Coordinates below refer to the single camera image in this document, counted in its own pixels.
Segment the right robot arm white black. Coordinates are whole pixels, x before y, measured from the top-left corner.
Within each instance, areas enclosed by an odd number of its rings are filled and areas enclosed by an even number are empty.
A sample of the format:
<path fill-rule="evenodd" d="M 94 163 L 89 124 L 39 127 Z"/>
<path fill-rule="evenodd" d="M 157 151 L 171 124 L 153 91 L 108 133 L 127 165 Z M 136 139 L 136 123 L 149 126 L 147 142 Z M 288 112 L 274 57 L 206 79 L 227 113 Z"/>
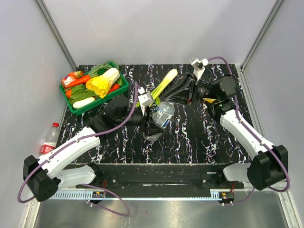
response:
<path fill-rule="evenodd" d="M 244 147 L 251 163 L 227 165 L 216 176 L 217 184 L 227 188 L 233 181 L 250 183 L 257 190 L 273 188 L 283 180 L 287 191 L 290 187 L 288 151 L 283 145 L 276 146 L 256 131 L 241 115 L 236 98 L 236 82 L 232 75 L 225 75 L 214 83 L 199 82 L 194 74 L 170 89 L 164 96 L 167 102 L 190 105 L 204 99 L 209 116 L 229 131 Z"/>

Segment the orange juice bottle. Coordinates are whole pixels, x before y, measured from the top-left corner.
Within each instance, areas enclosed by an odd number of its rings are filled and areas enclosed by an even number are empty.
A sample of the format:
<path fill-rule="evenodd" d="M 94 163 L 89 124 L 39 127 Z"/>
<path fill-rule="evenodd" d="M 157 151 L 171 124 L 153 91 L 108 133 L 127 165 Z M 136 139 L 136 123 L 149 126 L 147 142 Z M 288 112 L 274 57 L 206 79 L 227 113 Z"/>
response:
<path fill-rule="evenodd" d="M 208 102 L 208 103 L 213 103 L 214 101 L 216 101 L 216 99 L 212 99 L 212 98 L 204 98 L 204 101 Z"/>

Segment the clear bottle blue cap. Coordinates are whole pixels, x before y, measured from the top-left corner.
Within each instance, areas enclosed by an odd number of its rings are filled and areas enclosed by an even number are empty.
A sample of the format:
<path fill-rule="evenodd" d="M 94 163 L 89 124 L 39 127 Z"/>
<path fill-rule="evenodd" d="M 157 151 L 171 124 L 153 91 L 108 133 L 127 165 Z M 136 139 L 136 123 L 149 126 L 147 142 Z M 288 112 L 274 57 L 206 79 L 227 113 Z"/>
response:
<path fill-rule="evenodd" d="M 152 117 L 155 123 L 161 127 L 161 133 L 165 132 L 165 128 L 171 121 L 175 112 L 175 107 L 173 103 L 161 101 L 159 105 L 152 110 Z M 154 142 L 159 138 L 144 138 L 148 141 Z"/>

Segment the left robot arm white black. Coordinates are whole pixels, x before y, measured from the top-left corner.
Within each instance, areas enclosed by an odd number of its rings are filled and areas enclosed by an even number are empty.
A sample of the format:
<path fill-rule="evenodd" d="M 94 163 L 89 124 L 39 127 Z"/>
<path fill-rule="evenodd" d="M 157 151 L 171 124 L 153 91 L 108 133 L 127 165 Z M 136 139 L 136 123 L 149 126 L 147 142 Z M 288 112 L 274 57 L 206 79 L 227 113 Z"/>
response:
<path fill-rule="evenodd" d="M 34 199 L 43 202 L 63 188 L 83 184 L 93 188 L 101 186 L 103 172 L 97 165 L 89 164 L 68 170 L 65 167 L 125 125 L 140 126 L 146 132 L 151 122 L 149 106 L 154 102 L 149 94 L 140 95 L 132 106 L 129 106 L 127 97 L 115 97 L 70 140 L 38 158 L 33 155 L 27 157 L 23 163 L 24 182 L 18 192 L 18 202 L 24 202 L 21 199 L 24 187 L 30 189 Z"/>

